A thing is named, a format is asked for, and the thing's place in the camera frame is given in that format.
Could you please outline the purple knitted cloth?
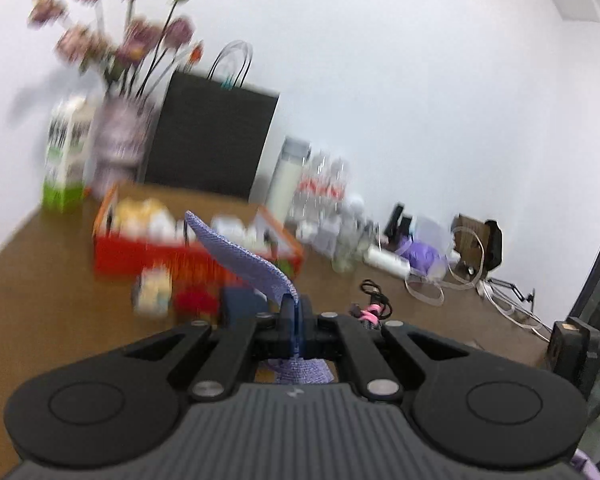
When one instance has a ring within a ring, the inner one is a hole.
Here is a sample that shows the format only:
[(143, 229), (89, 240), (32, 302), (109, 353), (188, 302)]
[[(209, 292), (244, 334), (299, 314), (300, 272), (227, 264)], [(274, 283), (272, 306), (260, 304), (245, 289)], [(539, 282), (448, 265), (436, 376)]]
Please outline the purple knitted cloth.
[(268, 361), (268, 367), (274, 373), (276, 384), (307, 385), (332, 382), (334, 375), (324, 360), (307, 360), (302, 356), (303, 337), (299, 335), (302, 301), (288, 276), (271, 261), (213, 231), (193, 211), (186, 211), (185, 222), (194, 231), (204, 249), (224, 269), (235, 274), (253, 289), (262, 292), (268, 300), (272, 300), (279, 307), (283, 307), (285, 299), (291, 301), (292, 358)]

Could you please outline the dark navy pouch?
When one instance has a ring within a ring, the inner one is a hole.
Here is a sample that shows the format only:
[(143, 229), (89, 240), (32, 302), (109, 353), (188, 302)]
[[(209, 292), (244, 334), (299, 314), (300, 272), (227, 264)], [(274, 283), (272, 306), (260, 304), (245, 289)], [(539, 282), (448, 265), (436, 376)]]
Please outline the dark navy pouch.
[(243, 318), (253, 318), (270, 310), (265, 296), (245, 287), (223, 287), (219, 300), (218, 321), (222, 327), (234, 326)]

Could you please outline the red fabric rose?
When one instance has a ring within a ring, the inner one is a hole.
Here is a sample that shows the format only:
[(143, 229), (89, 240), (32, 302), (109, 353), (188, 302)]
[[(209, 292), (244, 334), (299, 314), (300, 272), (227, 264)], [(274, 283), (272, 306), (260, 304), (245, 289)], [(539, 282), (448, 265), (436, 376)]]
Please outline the red fabric rose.
[(189, 286), (175, 294), (172, 306), (181, 318), (202, 318), (214, 323), (218, 318), (220, 302), (204, 286)]

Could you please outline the white power strip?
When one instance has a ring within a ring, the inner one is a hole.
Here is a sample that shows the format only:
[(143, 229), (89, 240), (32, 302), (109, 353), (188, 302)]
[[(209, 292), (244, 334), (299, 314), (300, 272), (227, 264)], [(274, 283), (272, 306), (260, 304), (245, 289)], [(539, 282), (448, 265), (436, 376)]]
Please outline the white power strip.
[(401, 280), (406, 280), (411, 274), (411, 265), (406, 259), (380, 247), (370, 246), (363, 256), (363, 261), (368, 266)]

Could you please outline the purple small gadget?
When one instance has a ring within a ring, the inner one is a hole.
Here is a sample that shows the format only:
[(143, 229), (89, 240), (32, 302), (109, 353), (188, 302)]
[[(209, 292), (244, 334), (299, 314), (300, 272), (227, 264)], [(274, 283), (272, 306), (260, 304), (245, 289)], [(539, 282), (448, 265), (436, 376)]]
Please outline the purple small gadget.
[(396, 254), (407, 260), (412, 272), (420, 276), (444, 275), (449, 269), (449, 258), (440, 254), (436, 248), (413, 240), (411, 237), (402, 237)]

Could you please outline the clear white plastic container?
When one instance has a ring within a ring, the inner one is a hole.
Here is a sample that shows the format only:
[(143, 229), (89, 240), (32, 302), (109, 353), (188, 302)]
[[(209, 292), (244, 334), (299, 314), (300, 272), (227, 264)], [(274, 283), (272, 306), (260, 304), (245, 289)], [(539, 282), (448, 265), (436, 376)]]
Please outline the clear white plastic container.
[(258, 230), (250, 224), (246, 226), (235, 216), (215, 216), (211, 220), (211, 229), (227, 240), (249, 250), (258, 246)]

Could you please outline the clear drinking glass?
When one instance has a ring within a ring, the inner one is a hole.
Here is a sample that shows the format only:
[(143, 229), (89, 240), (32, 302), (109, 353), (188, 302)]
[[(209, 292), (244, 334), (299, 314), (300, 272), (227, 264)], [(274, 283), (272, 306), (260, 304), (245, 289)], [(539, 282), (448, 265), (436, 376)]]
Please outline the clear drinking glass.
[(375, 222), (358, 217), (344, 217), (332, 256), (332, 270), (337, 273), (351, 272), (358, 254), (368, 246), (374, 234)]

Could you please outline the lavender rabbit tin box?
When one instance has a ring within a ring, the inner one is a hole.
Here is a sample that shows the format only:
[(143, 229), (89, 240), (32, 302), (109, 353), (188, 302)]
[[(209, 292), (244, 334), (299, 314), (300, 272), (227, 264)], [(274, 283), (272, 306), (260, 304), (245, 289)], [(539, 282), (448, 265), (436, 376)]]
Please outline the lavender rabbit tin box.
[(311, 247), (320, 255), (331, 259), (335, 255), (341, 220), (325, 219), (311, 240)]

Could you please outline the red orange cardboard box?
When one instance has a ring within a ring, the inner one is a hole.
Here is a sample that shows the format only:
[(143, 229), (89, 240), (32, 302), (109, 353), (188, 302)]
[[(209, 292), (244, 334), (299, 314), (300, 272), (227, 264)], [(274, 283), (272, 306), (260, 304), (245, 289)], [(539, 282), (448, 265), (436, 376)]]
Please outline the red orange cardboard box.
[(196, 240), (162, 244), (148, 236), (129, 238), (120, 233), (114, 222), (117, 204), (158, 200), (178, 220), (189, 209), (210, 222), (219, 214), (234, 216), (252, 224), (257, 231), (270, 232), (277, 240), (277, 254), (272, 259), (288, 278), (296, 278), (304, 261), (303, 249), (266, 210), (239, 198), (166, 188), (152, 184), (123, 182), (112, 186), (102, 200), (93, 226), (94, 272), (108, 278), (136, 278), (145, 269), (165, 266), (179, 285), (222, 286), (237, 284), (237, 276), (219, 266)]

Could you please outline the white round lamp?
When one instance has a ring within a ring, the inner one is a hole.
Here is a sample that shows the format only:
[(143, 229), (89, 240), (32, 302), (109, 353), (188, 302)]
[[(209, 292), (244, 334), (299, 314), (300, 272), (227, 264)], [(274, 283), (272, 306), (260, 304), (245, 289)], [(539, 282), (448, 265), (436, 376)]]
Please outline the white round lamp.
[(362, 221), (365, 219), (365, 202), (360, 194), (348, 194), (341, 203), (344, 218)]

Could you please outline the yellow white plush toy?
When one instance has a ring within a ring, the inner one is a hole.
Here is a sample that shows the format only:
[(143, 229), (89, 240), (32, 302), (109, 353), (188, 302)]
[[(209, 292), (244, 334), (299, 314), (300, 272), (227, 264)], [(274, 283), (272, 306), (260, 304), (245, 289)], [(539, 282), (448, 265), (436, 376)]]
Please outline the yellow white plush toy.
[(110, 230), (129, 240), (157, 237), (175, 231), (175, 220), (164, 203), (155, 198), (125, 198), (114, 206)]

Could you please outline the clear water bottle red label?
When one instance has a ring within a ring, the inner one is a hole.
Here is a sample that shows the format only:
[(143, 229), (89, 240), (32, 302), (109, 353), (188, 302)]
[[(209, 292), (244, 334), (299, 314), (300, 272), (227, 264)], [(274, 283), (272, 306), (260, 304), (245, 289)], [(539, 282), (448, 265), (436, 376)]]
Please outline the clear water bottle red label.
[(291, 220), (297, 224), (302, 221), (320, 224), (327, 214), (329, 185), (330, 156), (318, 151), (302, 170), (290, 208)]

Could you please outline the white grey thermos bottle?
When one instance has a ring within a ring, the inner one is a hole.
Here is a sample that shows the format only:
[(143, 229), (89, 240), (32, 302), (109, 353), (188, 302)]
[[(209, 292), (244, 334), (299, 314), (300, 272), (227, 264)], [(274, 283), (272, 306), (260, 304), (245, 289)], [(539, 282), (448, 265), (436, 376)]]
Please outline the white grey thermos bottle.
[(265, 199), (266, 209), (280, 223), (284, 223), (287, 218), (304, 164), (310, 153), (309, 142), (286, 136)]

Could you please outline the black paper shopping bag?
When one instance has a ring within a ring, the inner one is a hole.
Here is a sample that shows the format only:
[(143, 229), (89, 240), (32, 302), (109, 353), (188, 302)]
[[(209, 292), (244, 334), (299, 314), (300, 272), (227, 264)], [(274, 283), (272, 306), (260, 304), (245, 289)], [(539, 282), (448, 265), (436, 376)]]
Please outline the black paper shopping bag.
[(245, 86), (253, 57), (227, 44), (207, 75), (176, 70), (166, 88), (143, 170), (145, 183), (246, 200), (278, 95)]

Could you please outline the purple marbled ceramic vase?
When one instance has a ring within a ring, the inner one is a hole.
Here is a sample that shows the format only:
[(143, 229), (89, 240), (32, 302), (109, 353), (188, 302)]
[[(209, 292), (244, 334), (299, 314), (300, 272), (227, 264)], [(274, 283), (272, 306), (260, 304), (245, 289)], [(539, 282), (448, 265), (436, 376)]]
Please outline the purple marbled ceramic vase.
[(96, 113), (92, 194), (102, 200), (120, 181), (134, 182), (143, 167), (154, 122), (154, 106), (143, 99), (107, 96)]

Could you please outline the green white milk carton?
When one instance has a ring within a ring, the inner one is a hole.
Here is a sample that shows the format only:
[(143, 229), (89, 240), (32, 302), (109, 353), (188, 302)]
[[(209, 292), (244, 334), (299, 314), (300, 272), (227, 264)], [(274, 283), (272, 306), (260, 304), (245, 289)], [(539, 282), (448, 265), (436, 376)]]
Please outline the green white milk carton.
[(66, 212), (83, 202), (85, 166), (90, 159), (95, 104), (74, 94), (62, 100), (50, 115), (43, 178), (42, 205)]

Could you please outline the dried pink flowers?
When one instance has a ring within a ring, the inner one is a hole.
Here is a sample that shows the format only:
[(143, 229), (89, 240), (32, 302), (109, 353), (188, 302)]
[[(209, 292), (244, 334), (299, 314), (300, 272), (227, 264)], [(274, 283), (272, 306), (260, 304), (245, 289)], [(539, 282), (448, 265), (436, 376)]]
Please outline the dried pink flowers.
[(138, 101), (146, 98), (164, 75), (178, 63), (187, 67), (198, 64), (204, 44), (195, 41), (196, 27), (187, 15), (176, 11), (190, 0), (170, 0), (169, 11), (161, 21), (137, 13), (137, 0), (121, 0), (123, 26), (117, 38), (106, 29), (104, 0), (74, 0), (95, 13), (92, 24), (83, 24), (70, 16), (66, 0), (32, 0), (27, 25), (33, 29), (58, 25), (62, 34), (55, 52), (62, 62), (74, 65), (81, 74), (92, 70), (102, 78), (107, 96)]

